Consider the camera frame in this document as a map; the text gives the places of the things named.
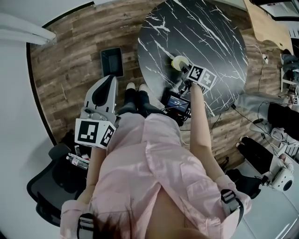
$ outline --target black mesh chair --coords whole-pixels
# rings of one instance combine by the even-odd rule
[[[66,160],[71,152],[65,144],[49,151],[52,162],[27,184],[27,192],[37,202],[36,212],[47,222],[59,226],[62,204],[77,199],[86,187],[87,170]]]

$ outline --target shoulder strap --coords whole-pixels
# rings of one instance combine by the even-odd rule
[[[93,238],[93,216],[91,213],[85,213],[80,216],[77,226],[77,238]]]
[[[223,189],[221,190],[221,203],[224,209],[226,216],[228,217],[234,211],[239,209],[239,221],[238,225],[242,220],[244,215],[244,206],[240,199],[238,199],[235,193],[230,189]]]

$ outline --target wooden desk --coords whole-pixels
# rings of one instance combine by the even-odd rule
[[[263,42],[274,42],[281,50],[288,49],[294,55],[291,37],[287,26],[274,21],[260,7],[252,4],[250,0],[243,0],[250,16],[250,21],[256,39]]]

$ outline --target chair armrest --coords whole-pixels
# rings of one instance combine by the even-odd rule
[[[55,145],[52,149],[50,149],[49,156],[52,160],[58,160],[63,156],[67,156],[70,152],[71,150],[69,147],[67,147],[63,143],[59,143]]]

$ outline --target pink shirt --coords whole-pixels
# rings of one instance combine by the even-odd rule
[[[239,210],[225,216],[220,190],[233,190],[244,205],[244,213],[251,208],[250,198],[238,192],[228,176],[213,182],[206,175],[201,162],[181,146],[174,120],[161,114],[145,119],[126,113],[109,142],[90,204],[64,203],[61,236],[77,238],[78,219],[83,213],[93,213],[104,222],[109,216],[115,222],[120,218],[125,224],[127,211],[132,210],[136,236],[143,239],[161,187],[190,222],[212,239],[230,238],[239,219]]]

